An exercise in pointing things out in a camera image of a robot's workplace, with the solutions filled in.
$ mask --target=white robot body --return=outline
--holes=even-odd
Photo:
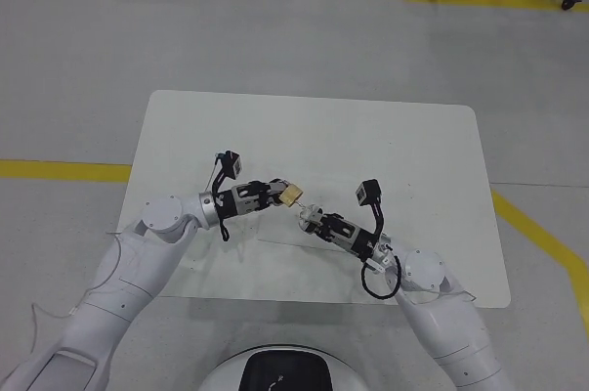
[[[288,353],[314,356],[316,357],[316,362],[309,362],[309,365],[318,366],[320,367],[319,370],[326,370],[326,375],[329,380],[328,384],[326,379],[324,379],[324,382],[318,381],[315,383],[314,386],[317,388],[311,388],[314,386],[308,384],[307,388],[305,388],[307,391],[368,391],[363,379],[361,379],[351,367],[347,366],[340,360],[316,349],[292,345],[258,347],[233,356],[212,370],[198,388],[198,391],[249,391],[250,389],[244,387],[251,387],[251,381],[248,379],[252,376],[252,373],[250,372],[252,371],[252,360],[254,358],[257,358],[258,355],[261,354],[273,355],[273,357],[270,358],[271,366],[276,366],[277,363],[275,361],[278,360],[278,355]],[[252,389],[269,390],[271,389],[271,386],[274,387],[274,389],[278,389],[277,384],[280,381],[291,381],[289,378],[290,376],[300,377],[303,375],[303,372],[305,372],[305,369],[302,368],[298,368],[297,372],[297,369],[295,369],[294,366],[286,366],[287,368],[283,368],[282,370],[268,373],[268,377],[266,378],[255,379],[258,381],[252,383],[252,386],[257,388]]]
[[[105,390],[118,343],[168,282],[197,230],[220,225],[223,239],[228,240],[225,219],[280,204],[278,197],[288,183],[278,179],[218,192],[224,178],[235,179],[241,168],[234,152],[219,158],[223,169],[211,193],[184,199],[169,195],[148,202],[141,218],[117,235],[117,243],[105,254],[82,302],[71,311],[58,342],[16,367],[2,390]],[[377,221],[374,234],[313,205],[307,214],[301,214],[301,228],[363,261],[364,289],[373,297],[398,301],[418,340],[458,389],[515,390],[494,357],[486,327],[472,303],[474,297],[463,290],[437,254],[408,252],[382,235],[380,188],[375,180],[362,184],[358,200],[360,205],[372,206]],[[384,273],[392,293],[379,296],[371,292],[364,280],[366,269]],[[243,352],[220,364],[200,391],[278,391],[290,385],[309,391],[367,390],[356,372],[326,353],[271,346]]]

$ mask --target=grey floor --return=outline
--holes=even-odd
[[[589,264],[589,15],[400,0],[0,0],[0,158],[131,163],[159,89],[446,103],[477,113],[492,186]],[[122,184],[0,179],[0,379],[29,303],[66,312],[111,244]],[[524,390],[589,390],[566,272],[499,220],[512,304],[482,311]],[[228,355],[326,350],[374,390],[449,390],[384,306],[157,298],[109,390],[191,390]],[[39,346],[62,321],[43,318]]]

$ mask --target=yellow object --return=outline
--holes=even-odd
[[[290,207],[303,195],[303,191],[296,185],[290,184],[278,197],[287,207]]]
[[[491,198],[500,217],[566,269],[589,340],[589,270],[585,262],[494,189],[491,190]]]
[[[474,6],[563,12],[561,0],[407,0],[407,2],[428,3],[436,6]],[[576,3],[568,12],[589,14],[589,3]]]
[[[131,166],[127,164],[0,159],[0,178],[126,183],[129,174]]]

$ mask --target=white table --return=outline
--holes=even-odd
[[[214,153],[242,156],[239,183],[282,178],[372,230],[355,190],[376,178],[385,229],[435,250],[480,307],[510,302],[474,112],[461,106],[157,91],[150,97],[119,227],[144,202],[204,190]],[[233,185],[226,181],[223,189]],[[360,263],[302,233],[298,208],[231,219],[231,240],[200,233],[164,295],[380,303],[361,288]],[[380,278],[369,275],[382,290]]]

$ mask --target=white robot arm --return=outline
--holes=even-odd
[[[118,343],[168,282],[196,232],[220,225],[227,240],[225,219],[281,204],[278,196],[288,186],[281,180],[219,192],[224,179],[235,179],[241,170],[237,154],[221,153],[219,159],[223,168],[211,193],[147,202],[141,218],[117,234],[62,337],[20,364],[2,390],[105,390]]]
[[[407,251],[383,235],[381,190],[376,180],[357,191],[359,205],[370,205],[374,233],[316,205],[303,209],[299,225],[310,235],[333,242],[362,261],[364,289],[379,299],[396,299],[418,340],[462,391],[513,391],[515,387],[494,356],[472,294],[435,252]],[[379,295],[365,283],[365,272],[385,274],[391,293]]]

